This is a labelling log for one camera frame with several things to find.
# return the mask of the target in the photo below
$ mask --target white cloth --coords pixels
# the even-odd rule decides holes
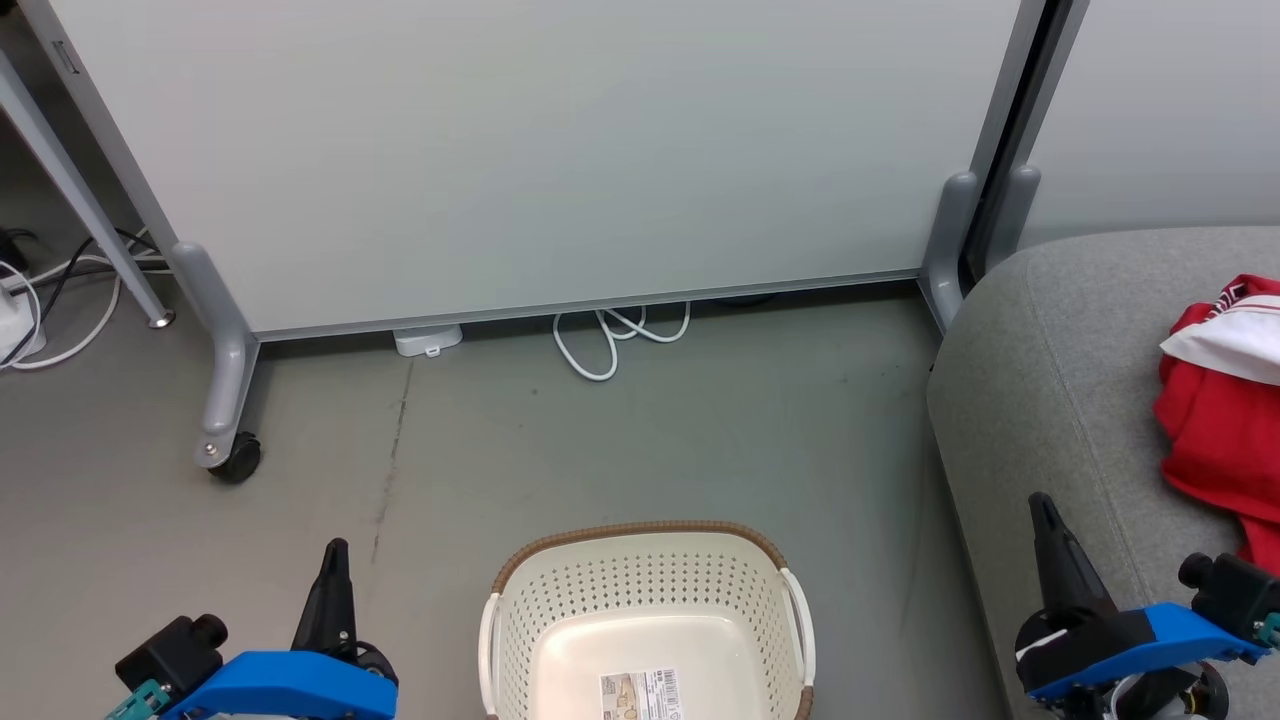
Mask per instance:
[[[1280,295],[1248,295],[1160,343],[1185,363],[1280,386]]]

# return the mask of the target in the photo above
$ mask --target basket handle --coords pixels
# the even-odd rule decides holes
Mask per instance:
[[[804,657],[804,684],[813,687],[813,678],[818,671],[818,653],[813,637],[813,615],[809,614],[809,601],[804,597],[800,580],[783,568],[782,578],[787,582],[787,591],[791,593],[791,606],[800,616],[800,655]]]
[[[484,615],[480,616],[480,701],[484,702],[484,711],[490,717],[498,715],[498,674],[493,671],[493,628],[498,616],[498,593],[489,596],[489,602],[484,603]]]

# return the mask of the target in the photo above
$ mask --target laundry basket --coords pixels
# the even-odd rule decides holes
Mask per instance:
[[[632,523],[520,550],[480,621],[500,720],[805,720],[813,620],[782,553],[731,523]]]

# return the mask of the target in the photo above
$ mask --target black knob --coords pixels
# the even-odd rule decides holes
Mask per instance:
[[[227,642],[227,624],[216,615],[201,615],[191,624],[191,634],[210,648],[218,648]]]
[[[1183,566],[1178,569],[1178,582],[1199,589],[1208,583],[1208,577],[1213,573],[1213,559],[1203,552],[1193,552],[1183,560]]]

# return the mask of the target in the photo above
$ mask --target label sticker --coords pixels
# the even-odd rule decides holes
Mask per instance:
[[[604,720],[684,720],[680,683],[672,669],[600,678]]]

